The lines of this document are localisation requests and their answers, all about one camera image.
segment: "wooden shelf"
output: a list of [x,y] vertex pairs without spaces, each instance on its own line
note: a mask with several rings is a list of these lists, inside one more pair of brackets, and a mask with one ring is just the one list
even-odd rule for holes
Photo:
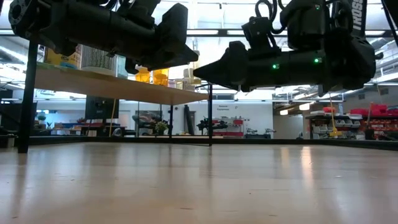
[[162,105],[180,105],[208,99],[207,94],[124,80],[46,63],[37,64],[35,88]]

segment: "machine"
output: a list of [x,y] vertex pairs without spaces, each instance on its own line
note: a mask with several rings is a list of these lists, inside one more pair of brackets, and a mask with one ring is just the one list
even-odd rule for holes
[[[260,3],[269,17],[262,17]],[[272,26],[278,5],[280,29]],[[264,86],[319,85],[319,95],[330,90],[355,90],[376,71],[374,49],[365,39],[367,0],[260,0],[256,16],[242,26],[251,48],[239,41],[218,61],[196,69],[198,78],[234,90],[251,91]],[[283,52],[273,34],[287,29]]]
[[160,0],[14,0],[9,22],[16,35],[69,56],[77,44],[125,56],[126,70],[186,65],[198,55],[186,45],[188,9],[175,4],[159,25],[151,16]]

